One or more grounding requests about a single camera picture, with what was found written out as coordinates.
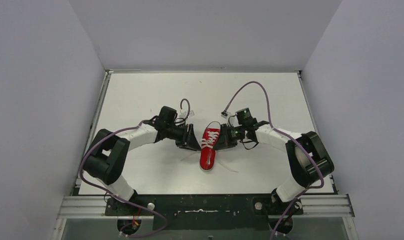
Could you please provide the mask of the white shoelace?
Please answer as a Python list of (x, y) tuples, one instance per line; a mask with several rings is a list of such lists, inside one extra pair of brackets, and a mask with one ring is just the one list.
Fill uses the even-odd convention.
[(180, 161), (182, 162), (188, 158), (192, 158), (193, 155), (198, 155), (201, 170), (205, 172), (211, 171), (215, 165), (216, 159), (216, 150), (214, 150), (214, 147), (217, 146), (220, 133), (219, 128), (206, 128), (201, 139), (201, 151), (192, 153)]

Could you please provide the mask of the red canvas sneaker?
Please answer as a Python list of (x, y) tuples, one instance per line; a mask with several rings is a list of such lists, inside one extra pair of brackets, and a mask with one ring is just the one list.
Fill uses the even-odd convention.
[(220, 135), (221, 125), (217, 121), (212, 121), (205, 128), (200, 142), (200, 167), (203, 171), (210, 171), (215, 163), (215, 144)]

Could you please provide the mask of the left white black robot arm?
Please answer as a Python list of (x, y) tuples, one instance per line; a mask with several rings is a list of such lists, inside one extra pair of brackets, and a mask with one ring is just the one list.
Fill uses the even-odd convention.
[(200, 165), (209, 170), (216, 151), (236, 145), (235, 131), (228, 124), (209, 124), (202, 140), (197, 140), (194, 126), (179, 117), (177, 110), (163, 106), (159, 114), (142, 120), (137, 126), (115, 132), (101, 129), (92, 141), (80, 165), (80, 175), (87, 172), (101, 182), (93, 186), (104, 190), (118, 201), (118, 207), (130, 214), (143, 206), (138, 204), (137, 192), (122, 176), (127, 154), (136, 148), (155, 144), (164, 139), (175, 141), (180, 149), (201, 153)]

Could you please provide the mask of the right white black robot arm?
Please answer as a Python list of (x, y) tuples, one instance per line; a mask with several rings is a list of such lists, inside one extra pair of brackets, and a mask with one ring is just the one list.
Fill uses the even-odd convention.
[(291, 176), (272, 191), (273, 211), (284, 213), (293, 199), (334, 171), (334, 163), (316, 132), (299, 133), (272, 127), (268, 121), (257, 121), (249, 108), (237, 111), (234, 117), (237, 125), (221, 125), (215, 150), (233, 148), (239, 143), (254, 143), (269, 145), (287, 155)]

